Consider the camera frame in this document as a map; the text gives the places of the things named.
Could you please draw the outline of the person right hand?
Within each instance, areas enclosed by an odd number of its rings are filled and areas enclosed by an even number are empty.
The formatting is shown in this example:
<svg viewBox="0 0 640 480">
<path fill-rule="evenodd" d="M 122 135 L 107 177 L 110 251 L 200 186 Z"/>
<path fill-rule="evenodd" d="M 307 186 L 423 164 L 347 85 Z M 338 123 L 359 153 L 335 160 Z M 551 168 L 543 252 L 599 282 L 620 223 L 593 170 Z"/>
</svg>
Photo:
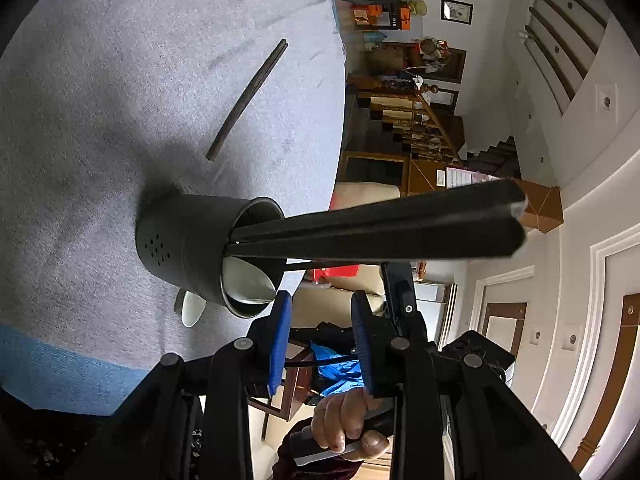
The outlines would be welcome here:
<svg viewBox="0 0 640 480">
<path fill-rule="evenodd" d="M 320 448 L 340 453 L 343 460 L 375 460 L 390 447 L 390 441 L 374 430 L 363 431 L 364 418 L 383 403 L 366 388 L 352 389 L 324 398 L 314 409 L 311 432 Z"/>
</svg>

